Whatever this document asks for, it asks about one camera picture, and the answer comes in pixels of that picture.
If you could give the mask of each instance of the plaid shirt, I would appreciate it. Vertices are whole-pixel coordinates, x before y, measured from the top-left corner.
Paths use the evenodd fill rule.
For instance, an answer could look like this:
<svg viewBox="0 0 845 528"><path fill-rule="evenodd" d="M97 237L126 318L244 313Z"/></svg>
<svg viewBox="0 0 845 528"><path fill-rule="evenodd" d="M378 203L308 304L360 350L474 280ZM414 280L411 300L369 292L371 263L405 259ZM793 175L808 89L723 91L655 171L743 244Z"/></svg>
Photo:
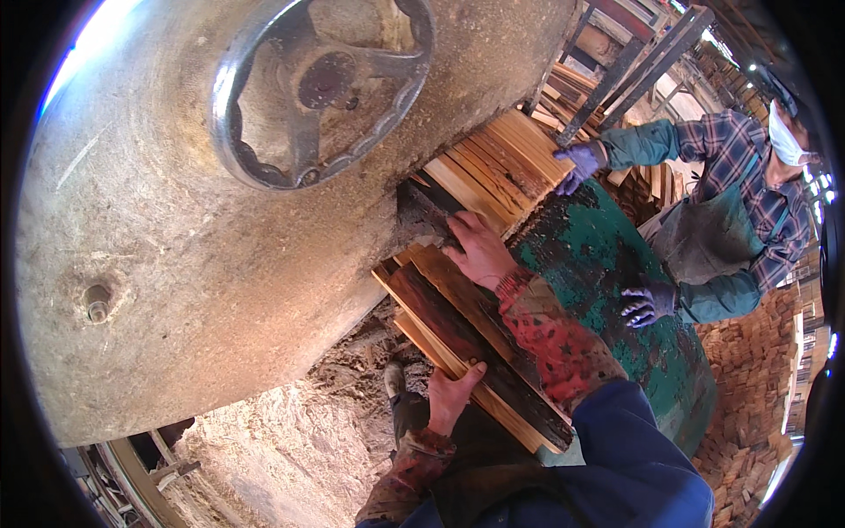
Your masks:
<svg viewBox="0 0 845 528"><path fill-rule="evenodd" d="M768 186L763 179L771 152L768 132L756 120L726 110L707 114L700 121L680 122L680 158L704 161L704 174L695 186L690 202L698 204L724 191L742 175L755 153L760 159L740 184L745 210L761 241L788 208L781 230L766 242L766 249L751 263L749 272L765 293L787 276L810 241L810 206L801 179Z"/></svg>

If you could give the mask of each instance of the handwheel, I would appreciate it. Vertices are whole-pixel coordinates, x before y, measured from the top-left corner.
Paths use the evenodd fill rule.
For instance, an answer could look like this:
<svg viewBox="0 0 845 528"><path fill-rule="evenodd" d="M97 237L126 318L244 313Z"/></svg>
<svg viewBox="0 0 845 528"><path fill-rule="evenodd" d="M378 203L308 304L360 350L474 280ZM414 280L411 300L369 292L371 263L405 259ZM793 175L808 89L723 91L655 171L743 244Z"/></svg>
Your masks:
<svg viewBox="0 0 845 528"><path fill-rule="evenodd" d="M428 75L434 46L434 20L426 0L395 0L409 19L413 49L398 52L351 46L321 35L308 11L310 1L262 4L250 15L248 28L236 35L222 58L210 102L210 132L215 152L226 169L250 187L285 191L328 180L367 154L407 114ZM238 103L254 69L264 79L268 112L282 130L271 143L286 145L265 159L243 137L244 115ZM392 99L365 109L373 79L388 79ZM377 113L346 123L348 133L334 133L349 114ZM349 139L342 150L321 142L323 136Z"/></svg>

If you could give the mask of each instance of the sawdust pile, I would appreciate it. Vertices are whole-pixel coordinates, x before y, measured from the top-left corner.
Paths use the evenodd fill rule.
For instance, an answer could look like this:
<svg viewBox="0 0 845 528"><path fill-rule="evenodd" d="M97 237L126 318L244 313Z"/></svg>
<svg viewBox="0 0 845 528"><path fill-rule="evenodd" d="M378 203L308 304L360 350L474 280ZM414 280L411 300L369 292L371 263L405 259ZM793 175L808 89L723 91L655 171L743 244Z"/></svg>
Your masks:
<svg viewBox="0 0 845 528"><path fill-rule="evenodd" d="M201 469L164 494L195 526L352 526L395 448L381 373L394 355L425 394L431 364L386 298L295 383L196 417L175 451Z"/></svg>

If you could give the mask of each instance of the shoe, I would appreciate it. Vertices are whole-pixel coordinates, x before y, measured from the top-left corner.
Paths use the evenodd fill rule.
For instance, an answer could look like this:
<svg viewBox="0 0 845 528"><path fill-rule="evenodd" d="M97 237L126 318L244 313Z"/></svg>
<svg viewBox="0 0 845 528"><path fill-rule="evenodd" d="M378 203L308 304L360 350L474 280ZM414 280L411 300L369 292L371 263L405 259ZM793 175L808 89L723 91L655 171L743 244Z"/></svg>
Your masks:
<svg viewBox="0 0 845 528"><path fill-rule="evenodd" d="M384 365L384 388L387 389L388 398L405 390L405 368L400 362L391 361Z"/></svg>

